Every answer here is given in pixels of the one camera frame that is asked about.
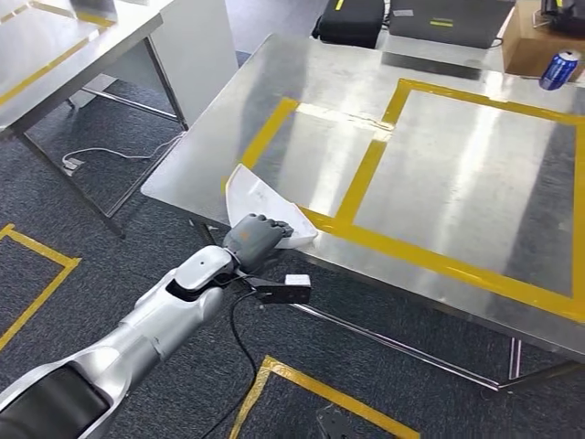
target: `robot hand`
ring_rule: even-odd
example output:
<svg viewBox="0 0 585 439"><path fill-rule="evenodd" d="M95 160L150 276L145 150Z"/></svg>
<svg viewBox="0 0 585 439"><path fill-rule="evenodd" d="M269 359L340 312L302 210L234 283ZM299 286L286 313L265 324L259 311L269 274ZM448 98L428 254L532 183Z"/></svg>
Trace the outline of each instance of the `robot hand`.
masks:
<svg viewBox="0 0 585 439"><path fill-rule="evenodd" d="M225 236L223 248L205 247L166 274L107 336L32 369L0 393L0 437L102 437L126 396L218 313L225 285L220 279L262 264L292 232L264 215L243 219Z"/></svg>

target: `black cable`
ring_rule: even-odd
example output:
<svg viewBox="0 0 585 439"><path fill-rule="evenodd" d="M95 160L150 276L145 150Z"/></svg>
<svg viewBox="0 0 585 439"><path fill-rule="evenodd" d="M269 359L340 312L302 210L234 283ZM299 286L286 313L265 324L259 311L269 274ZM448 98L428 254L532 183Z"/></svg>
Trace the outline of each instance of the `black cable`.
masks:
<svg viewBox="0 0 585 439"><path fill-rule="evenodd" d="M241 349L241 351L243 352L244 355L246 355L248 361L250 361L250 366L252 368L252 371L253 372L253 376L252 377L252 380L250 382L250 385L248 385L246 391L244 391L243 394L242 394L236 403L232 405L232 407L231 407L230 410L226 412L224 416L222 416L222 418L219 419L219 421L217 421L216 423L215 423L213 427L205 432L205 434L201 436L200 439L205 439L206 437L210 436L216 428L219 427L219 425L222 424L224 421L228 419L234 410L240 407L240 405L242 404L243 400L246 399L246 397L250 393L250 391L251 391L252 388L254 387L254 383L256 381L256 375L258 374L258 367L254 362L254 359L252 358L252 356L250 354L250 352L248 352L248 350L243 345L243 343L241 341L241 338L240 338L240 334L238 333L237 328L236 327L236 323L234 318L234 315L235 313L236 306L237 306L237 304L239 304L240 302L244 299L247 299L248 297L251 297L255 294L256 294L256 291L251 291L250 293L241 295L237 299L234 300L234 303L232 303L230 306L230 327L231 328L231 333L234 335L234 338L236 339L236 343L238 344L240 349Z"/></svg>
<svg viewBox="0 0 585 439"><path fill-rule="evenodd" d="M501 43L504 42L504 40L500 38L500 37L497 37L497 38L494 39L494 41L495 41L496 43L492 45L492 46L490 46L490 48L498 48L498 47L501 46Z"/></svg>

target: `stainless steel table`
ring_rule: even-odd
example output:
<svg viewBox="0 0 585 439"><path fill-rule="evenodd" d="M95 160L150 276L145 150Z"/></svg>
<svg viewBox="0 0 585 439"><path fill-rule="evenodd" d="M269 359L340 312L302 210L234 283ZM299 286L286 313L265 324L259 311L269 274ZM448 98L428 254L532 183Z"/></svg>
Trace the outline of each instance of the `stainless steel table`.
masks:
<svg viewBox="0 0 585 439"><path fill-rule="evenodd" d="M298 308L507 390L585 359L583 105L571 85L274 35L142 193L225 225L223 185L251 167L320 229L299 249L309 261L510 335L510 380ZM521 339L573 360L520 376Z"/></svg>
<svg viewBox="0 0 585 439"><path fill-rule="evenodd" d="M139 104L135 108L175 120L186 129L180 107L148 39L162 24L159 12L170 1L3 0L0 5L0 137L17 136L62 176L110 229L122 236L112 217L160 160L104 212L26 131L143 39L175 114Z"/></svg>

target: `black bag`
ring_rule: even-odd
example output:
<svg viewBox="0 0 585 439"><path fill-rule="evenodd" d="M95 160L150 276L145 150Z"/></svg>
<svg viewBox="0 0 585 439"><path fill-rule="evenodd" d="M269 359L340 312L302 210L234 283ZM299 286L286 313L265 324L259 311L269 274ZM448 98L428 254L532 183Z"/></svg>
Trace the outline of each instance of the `black bag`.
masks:
<svg viewBox="0 0 585 439"><path fill-rule="evenodd" d="M384 0L329 0L312 35L326 43L375 48L384 15Z"/></svg>

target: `wire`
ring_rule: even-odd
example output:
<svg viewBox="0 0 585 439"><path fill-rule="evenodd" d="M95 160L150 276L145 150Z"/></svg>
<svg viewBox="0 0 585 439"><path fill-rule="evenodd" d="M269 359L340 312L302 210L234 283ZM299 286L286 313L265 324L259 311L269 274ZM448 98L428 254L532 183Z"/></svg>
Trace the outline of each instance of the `wire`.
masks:
<svg viewBox="0 0 585 439"><path fill-rule="evenodd" d="M231 333L234 335L234 338L236 339L236 343L238 344L240 349L241 349L242 352L243 352L244 355L248 359L250 362L250 366L253 372L253 375L252 377L252 380L250 382L248 387L244 391L240 397L238 398L238 400L232 405L228 411L227 411L224 416L222 416L222 418L219 419L219 421L217 421L213 426L205 432L204 435L201 436L200 439L205 439L208 436L210 436L211 433L213 433L216 428L219 427L226 419L228 419L231 414L232 414L234 410L240 407L240 404L243 402L243 400L246 399L247 396L250 393L250 391L252 390L253 387L254 387L254 383L256 382L256 375L258 374L258 367L254 362L254 359L248 352L248 350L243 345L243 343L241 341L241 338L240 338L240 334L237 331L237 328L236 327L235 320L234 318L234 315L236 310L236 306L239 304L240 302L247 299L248 297L251 297L253 295L256 294L256 291L251 291L247 294L241 295L234 301L234 303L230 306L230 327L231 328Z"/></svg>
<svg viewBox="0 0 585 439"><path fill-rule="evenodd" d="M118 155L118 157L127 158L127 159L150 160L152 157L154 157L156 153L158 153L159 149L164 146L170 145L170 144L175 145L176 142L179 142L180 139L182 139L183 136L185 136L185 134L186 132L182 132L180 134L176 135L175 137L169 140L168 142L164 142L164 144L158 145L151 155L125 155L125 154L120 153L119 151L113 151L112 149L108 149L108 148L85 148L85 149L78 149L77 151L72 151L70 153L66 153L61 159L61 161L63 166L68 167L67 164L68 164L68 159L69 157L72 155L81 154L81 153L87 153L89 151L103 151L104 153L110 153L113 155Z"/></svg>
<svg viewBox="0 0 585 439"><path fill-rule="evenodd" d="M500 37L496 37L495 39L494 39L494 41L495 41L496 43L490 46L489 48L498 48L501 46L502 43L504 43L504 39Z"/></svg>

